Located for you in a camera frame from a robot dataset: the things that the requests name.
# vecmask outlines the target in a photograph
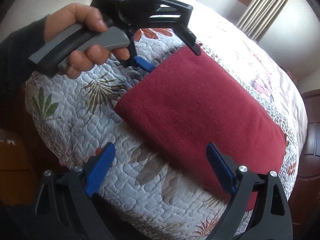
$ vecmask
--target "beige curtain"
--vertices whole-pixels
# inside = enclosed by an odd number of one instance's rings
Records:
[[[252,0],[238,22],[238,28],[250,39],[259,41],[288,0]]]

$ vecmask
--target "red fabric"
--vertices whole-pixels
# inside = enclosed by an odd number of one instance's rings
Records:
[[[204,189],[225,200],[229,196],[206,159],[209,142],[253,172],[280,171],[286,143],[281,128],[205,52],[178,50],[129,90],[115,110]]]

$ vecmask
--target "bed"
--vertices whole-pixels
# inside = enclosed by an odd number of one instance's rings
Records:
[[[180,1],[194,6],[189,28],[203,44],[202,49],[287,135],[279,176],[289,198],[308,122],[297,88],[268,54],[233,24],[194,0]],[[138,55],[154,65],[183,46],[171,30],[141,30],[135,39]],[[26,85],[26,107],[47,147],[69,168],[85,163],[107,142],[115,144],[116,159],[100,195],[123,220],[151,239],[204,238],[227,203],[167,163],[113,111],[121,95],[145,75],[143,70],[122,68],[114,57],[77,80],[33,73]],[[98,87],[104,95],[95,92]],[[246,213],[237,233],[245,230],[250,215]]]

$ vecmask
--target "gray handle grip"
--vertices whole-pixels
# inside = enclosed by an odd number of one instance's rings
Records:
[[[32,54],[29,60],[37,64],[39,72],[53,77],[57,73],[66,73],[68,56],[72,51],[84,52],[94,44],[113,50],[128,47],[130,40],[125,32],[115,26],[110,27],[106,32],[97,33],[81,24],[74,24]]]

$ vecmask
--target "palm frond print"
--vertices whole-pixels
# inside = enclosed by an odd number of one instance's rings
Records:
[[[120,96],[119,92],[124,89],[122,84],[115,83],[117,79],[105,80],[104,77],[107,74],[108,72],[81,88],[81,90],[89,89],[84,97],[87,98],[85,102],[87,112],[85,114],[90,112],[90,118],[96,112],[98,106],[101,111],[102,104],[110,104],[114,108],[112,100],[116,100]]]
[[[199,239],[201,237],[208,236],[218,222],[219,222],[218,214],[215,215],[214,218],[210,222],[209,222],[208,218],[206,218],[205,222],[201,221],[201,225],[196,226],[198,228],[197,231],[194,231],[194,233],[196,233],[196,235],[194,235],[190,238]]]

